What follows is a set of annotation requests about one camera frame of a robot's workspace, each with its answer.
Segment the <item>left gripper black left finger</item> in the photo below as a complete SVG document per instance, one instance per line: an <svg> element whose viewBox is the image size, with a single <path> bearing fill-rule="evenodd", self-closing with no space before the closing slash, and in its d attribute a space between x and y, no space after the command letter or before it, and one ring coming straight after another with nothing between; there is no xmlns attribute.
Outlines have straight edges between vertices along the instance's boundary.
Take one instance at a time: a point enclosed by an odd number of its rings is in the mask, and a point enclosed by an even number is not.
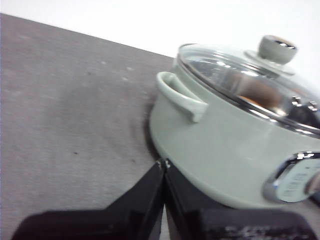
<svg viewBox="0 0 320 240"><path fill-rule="evenodd" d="M46 211L26 217L14 240L147 240L162 215L165 165L155 164L103 209Z"/></svg>

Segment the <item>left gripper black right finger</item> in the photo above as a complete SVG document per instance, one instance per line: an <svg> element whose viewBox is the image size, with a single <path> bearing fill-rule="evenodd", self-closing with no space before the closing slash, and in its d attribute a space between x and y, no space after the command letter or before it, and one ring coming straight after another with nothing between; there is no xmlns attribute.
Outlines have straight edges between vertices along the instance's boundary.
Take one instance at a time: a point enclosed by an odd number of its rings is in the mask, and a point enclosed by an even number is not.
<svg viewBox="0 0 320 240"><path fill-rule="evenodd" d="M168 159L165 207L172 237L181 240L314 240L301 215L280 209L235 209L211 199Z"/></svg>

